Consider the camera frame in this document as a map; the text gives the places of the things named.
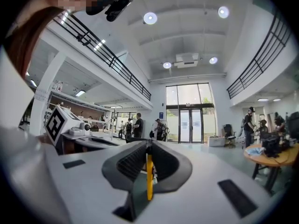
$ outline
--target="reddish hair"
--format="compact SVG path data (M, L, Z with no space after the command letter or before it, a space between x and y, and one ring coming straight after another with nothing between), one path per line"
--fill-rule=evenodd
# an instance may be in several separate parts
M47 7L34 13L25 24L17 28L4 41L3 45L8 57L23 78L25 78L34 47L40 34L48 23L61 12L63 12L61 8Z

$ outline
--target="glass door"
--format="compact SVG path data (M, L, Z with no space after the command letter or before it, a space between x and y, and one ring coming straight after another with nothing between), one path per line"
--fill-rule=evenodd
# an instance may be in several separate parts
M191 143L202 143L202 112L201 110L191 110L191 120L192 120L192 140Z
M190 114L189 110L180 110L180 143L190 143Z
M203 121L201 109L180 110L179 120L179 143L202 143Z

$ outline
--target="round table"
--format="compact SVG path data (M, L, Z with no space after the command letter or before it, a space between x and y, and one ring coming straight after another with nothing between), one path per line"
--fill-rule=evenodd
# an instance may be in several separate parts
M279 157L277 158L268 158L266 155L261 154L261 155L249 155L246 150L251 149L251 148L257 148L257 147L262 147L261 144L255 144L247 147L244 150L244 156L249 159L252 162L256 163L256 167L254 169L252 178L255 179L256 175L259 170L264 169L266 167L270 168L270 173L268 175L267 182L265 184L265 188L268 191L271 191L274 182L276 180L276 177L279 172L279 168L281 166L292 166L296 160L297 154L299 152L299 143L295 145L295 147L291 147L283 152L281 152Z

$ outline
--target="ceiling light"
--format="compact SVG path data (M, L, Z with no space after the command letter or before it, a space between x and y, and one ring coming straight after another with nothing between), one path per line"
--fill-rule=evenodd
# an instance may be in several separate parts
M35 86L37 87L36 83L34 82L34 80L30 80L30 82Z
M149 25L155 24L158 20L157 15L154 13L146 13L143 19L144 22Z
M84 94L85 93L85 91L83 91L83 90L80 90L78 93L77 93L77 97L79 97L80 95L82 95L82 94Z
M103 45L105 42L106 42L106 41L103 39L103 40L100 41L100 43L99 43L95 48L93 48L93 49L94 49L94 50L99 49L99 47L100 47L101 45Z
M165 62L165 63L163 64L163 67L164 67L165 69L169 69L169 68L171 67L171 63L170 63L170 62Z
M212 57L212 58L210 59L210 64L216 64L217 61L218 61L218 58L216 58L216 57Z
M223 7L220 7L218 9L218 15L221 17L221 18L227 18L229 16L229 9L225 6Z

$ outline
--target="black railing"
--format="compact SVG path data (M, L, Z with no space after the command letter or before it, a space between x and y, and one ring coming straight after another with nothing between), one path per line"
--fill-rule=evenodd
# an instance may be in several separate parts
M151 93L141 84L132 72L119 58L100 40L87 26L72 14L65 16L65 12L53 19L64 30L71 34L78 42L87 47L111 69L136 88L145 98L150 100Z
M269 32L260 49L243 73L228 87L227 91L230 99L245 90L264 73L283 50L290 36L291 29L281 13L276 11Z

